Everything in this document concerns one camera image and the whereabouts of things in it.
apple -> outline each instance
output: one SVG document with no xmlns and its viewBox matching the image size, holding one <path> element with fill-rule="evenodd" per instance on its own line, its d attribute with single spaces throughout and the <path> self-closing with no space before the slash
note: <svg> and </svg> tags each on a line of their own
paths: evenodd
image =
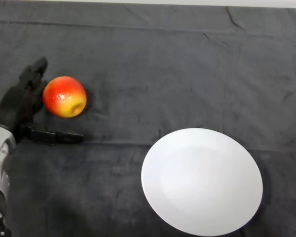
<svg viewBox="0 0 296 237">
<path fill-rule="evenodd" d="M 87 103 L 87 95 L 80 82 L 63 76 L 48 83 L 43 92 L 43 101 L 52 114 L 71 118 L 82 112 Z"/>
</svg>

white wall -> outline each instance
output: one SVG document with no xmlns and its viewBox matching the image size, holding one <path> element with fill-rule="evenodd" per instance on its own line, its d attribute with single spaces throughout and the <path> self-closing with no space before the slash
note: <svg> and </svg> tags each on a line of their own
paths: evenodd
<svg viewBox="0 0 296 237">
<path fill-rule="evenodd" d="M 143 3 L 143 4 L 262 6 L 262 7 L 296 8 L 296 0 L 57 0 L 57 1 L 93 1 L 93 2 Z"/>
</svg>

white plate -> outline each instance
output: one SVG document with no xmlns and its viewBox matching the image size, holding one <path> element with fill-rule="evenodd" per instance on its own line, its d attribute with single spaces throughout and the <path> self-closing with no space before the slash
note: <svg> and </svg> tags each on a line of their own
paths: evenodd
<svg viewBox="0 0 296 237">
<path fill-rule="evenodd" d="M 201 128 L 175 131 L 156 142 L 143 163 L 142 185 L 165 222 L 199 236 L 224 235 L 245 225 L 263 190 L 246 149 Z"/>
</svg>

robotic hand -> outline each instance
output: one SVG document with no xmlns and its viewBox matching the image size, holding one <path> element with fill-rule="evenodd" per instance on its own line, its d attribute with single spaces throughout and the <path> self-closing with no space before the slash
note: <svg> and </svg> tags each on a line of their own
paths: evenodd
<svg viewBox="0 0 296 237">
<path fill-rule="evenodd" d="M 0 237 L 11 236 L 5 223 L 10 183 L 2 165 L 14 152 L 16 143 L 22 138 L 49 145 L 83 141 L 81 134 L 48 131 L 46 127 L 34 123 L 34 114 L 43 107 L 42 94 L 47 82 L 42 81 L 42 77 L 46 68 L 45 58 L 27 66 L 20 75 L 19 83 L 9 89 L 0 103 Z"/>
</svg>

dark gray cloth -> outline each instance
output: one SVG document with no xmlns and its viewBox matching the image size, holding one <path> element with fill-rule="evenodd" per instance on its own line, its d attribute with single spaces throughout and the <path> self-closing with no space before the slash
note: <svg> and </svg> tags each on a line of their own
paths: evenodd
<svg viewBox="0 0 296 237">
<path fill-rule="evenodd" d="M 0 2 L 0 99 L 41 56 L 88 111 L 37 121 L 86 135 L 9 160 L 14 237 L 183 237 L 151 209 L 141 166 L 160 137 L 222 132 L 256 160 L 263 199 L 226 237 L 296 237 L 296 9 Z"/>
</svg>

